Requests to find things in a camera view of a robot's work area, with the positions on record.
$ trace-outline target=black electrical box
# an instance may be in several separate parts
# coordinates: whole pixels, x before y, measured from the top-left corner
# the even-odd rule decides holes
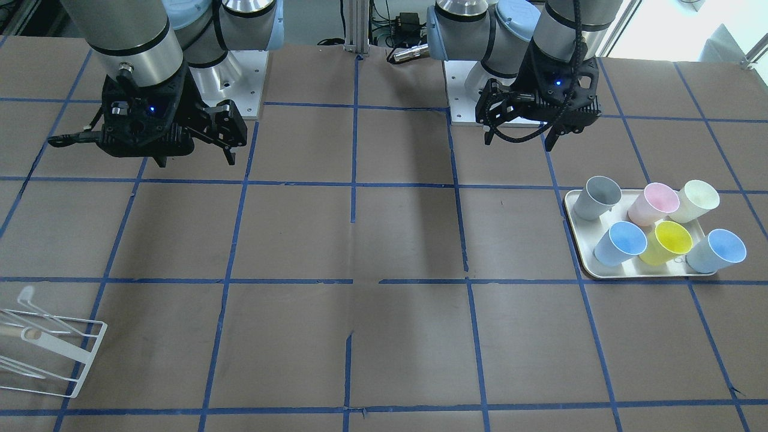
[[[422,25],[419,22],[419,14],[415,12],[401,12],[395,18],[395,34],[392,39],[395,48],[410,48],[419,45],[422,41]]]

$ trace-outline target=plastic cup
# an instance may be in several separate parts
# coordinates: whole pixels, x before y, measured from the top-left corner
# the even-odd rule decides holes
[[[608,267],[617,266],[645,251],[648,240],[637,225],[619,221],[605,231],[594,247],[594,256]]]
[[[718,228],[688,252],[688,265],[699,273],[713,273],[744,261],[746,246],[739,236]]]
[[[593,221],[618,204],[620,200],[619,185],[608,177],[596,175],[587,180],[587,184],[578,195],[574,212],[582,219]]]
[[[680,208],[670,214],[670,219],[685,224],[720,205],[715,188],[701,180],[691,180],[680,189]]]
[[[661,183],[650,183],[629,207],[627,216],[635,224],[646,227],[663,219],[680,207],[677,192]]]
[[[662,221],[648,234],[648,247],[640,254],[640,259],[646,264],[662,265],[687,254],[693,245],[694,240],[683,225]]]

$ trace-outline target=tray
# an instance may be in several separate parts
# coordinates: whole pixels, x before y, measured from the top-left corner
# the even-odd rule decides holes
[[[587,273],[598,279],[623,279],[630,277],[684,277],[684,276],[710,276],[713,273],[699,273],[691,268],[685,261],[686,256],[677,257],[666,264],[653,266],[645,264],[638,257],[631,258],[616,267],[603,265],[594,257],[594,247],[603,237],[605,231],[616,222],[629,221],[627,210],[632,205],[642,189],[622,189],[621,200],[609,211],[603,213],[595,221],[587,221],[578,217],[573,212],[574,204],[581,193],[581,189],[569,191],[565,194],[563,202],[565,204],[565,214],[568,216],[568,223],[571,226],[571,233],[574,237],[576,252],[578,252],[579,261]],[[688,230],[694,240],[694,245],[705,238],[701,230],[699,221],[694,219],[687,224],[682,224]],[[651,232],[653,227],[640,227],[645,234]]]

